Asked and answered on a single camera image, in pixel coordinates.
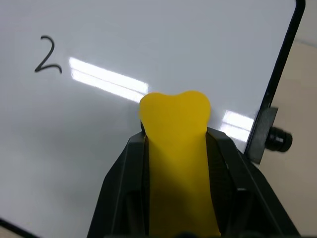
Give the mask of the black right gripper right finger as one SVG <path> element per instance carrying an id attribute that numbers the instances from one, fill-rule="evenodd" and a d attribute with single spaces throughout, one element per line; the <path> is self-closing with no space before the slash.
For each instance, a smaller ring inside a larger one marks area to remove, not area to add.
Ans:
<path id="1" fill-rule="evenodd" d="M 225 133 L 206 132 L 211 199 L 225 238 L 300 236 L 265 176 Z"/>

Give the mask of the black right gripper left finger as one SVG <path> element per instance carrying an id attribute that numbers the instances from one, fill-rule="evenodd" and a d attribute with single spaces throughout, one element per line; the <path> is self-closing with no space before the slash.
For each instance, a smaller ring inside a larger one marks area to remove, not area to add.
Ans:
<path id="1" fill-rule="evenodd" d="M 150 169 L 145 130 L 129 138 L 104 178 L 87 236 L 149 237 Z"/>

